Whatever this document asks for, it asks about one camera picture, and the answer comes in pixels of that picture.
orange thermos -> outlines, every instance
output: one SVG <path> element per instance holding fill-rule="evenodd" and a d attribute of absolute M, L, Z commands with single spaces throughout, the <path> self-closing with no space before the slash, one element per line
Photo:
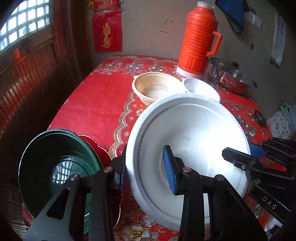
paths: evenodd
<path fill-rule="evenodd" d="M 218 21 L 214 6 L 197 2 L 197 7 L 187 16 L 186 30 L 180 52 L 177 72 L 184 77 L 200 78 L 207 65 L 207 57 L 217 53 L 222 35 L 217 33 Z M 216 43 L 211 51 L 214 36 Z"/>

stainless steel pot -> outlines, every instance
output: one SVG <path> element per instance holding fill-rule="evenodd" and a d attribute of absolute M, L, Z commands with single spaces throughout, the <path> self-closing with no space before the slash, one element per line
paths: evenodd
<path fill-rule="evenodd" d="M 203 80 L 216 85 L 219 84 L 232 92 L 241 94 L 249 88 L 257 88 L 257 84 L 239 68 L 236 62 L 219 58 L 210 58 L 208 66 L 202 76 Z"/>

red tablecloth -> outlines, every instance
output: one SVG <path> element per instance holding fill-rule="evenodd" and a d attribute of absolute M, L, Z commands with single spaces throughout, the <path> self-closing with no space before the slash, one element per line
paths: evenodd
<path fill-rule="evenodd" d="M 76 88 L 57 113 L 49 129 L 64 128 L 78 135 L 91 136 L 98 145 L 109 150 L 112 158 L 119 156 L 136 119 L 146 108 L 132 91 L 133 76 L 157 71 L 181 80 L 182 76 L 176 73 L 176 67 L 177 61 L 171 59 L 112 56 Z M 220 87 L 216 88 L 221 104 L 235 116 L 249 142 L 258 143 L 271 136 L 268 127 L 262 128 L 254 121 L 254 111 L 259 111 L 259 108 L 250 96 L 242 97 Z M 268 159 L 262 161 L 270 168 L 279 167 Z M 247 194 L 244 200 L 264 225 L 268 213 Z M 121 209 L 119 223 L 114 229 L 116 239 L 177 240 L 178 232 L 158 225 L 141 210 L 129 187 L 124 192 Z"/>

thermos handle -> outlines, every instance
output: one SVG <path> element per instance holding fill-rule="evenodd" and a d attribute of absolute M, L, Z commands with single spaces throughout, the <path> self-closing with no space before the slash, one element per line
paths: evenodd
<path fill-rule="evenodd" d="M 206 57 L 215 55 L 217 53 L 218 48 L 219 48 L 220 43 L 221 43 L 221 40 L 222 40 L 222 37 L 223 37 L 220 33 L 217 33 L 216 31 L 213 31 L 213 35 L 217 35 L 217 40 L 215 42 L 215 45 L 213 47 L 213 50 L 211 52 L 208 52 L 207 51 L 207 53 L 205 55 Z"/>

beige plastic bowl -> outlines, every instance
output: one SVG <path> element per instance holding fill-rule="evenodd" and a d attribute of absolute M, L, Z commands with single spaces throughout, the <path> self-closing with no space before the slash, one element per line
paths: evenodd
<path fill-rule="evenodd" d="M 177 78 L 160 72 L 147 72 L 134 76 L 132 88 L 146 106 L 166 96 L 186 91 Z"/>

